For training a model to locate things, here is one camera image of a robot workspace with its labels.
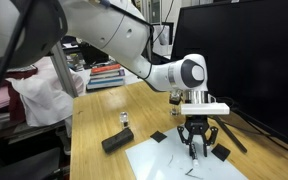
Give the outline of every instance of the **black monitor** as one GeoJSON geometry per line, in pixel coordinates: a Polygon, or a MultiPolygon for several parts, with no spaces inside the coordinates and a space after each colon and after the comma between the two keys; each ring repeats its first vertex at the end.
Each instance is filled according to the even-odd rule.
{"type": "Polygon", "coordinates": [[[288,143],[288,1],[181,8],[171,60],[191,53],[206,59],[210,94],[288,143]]]}

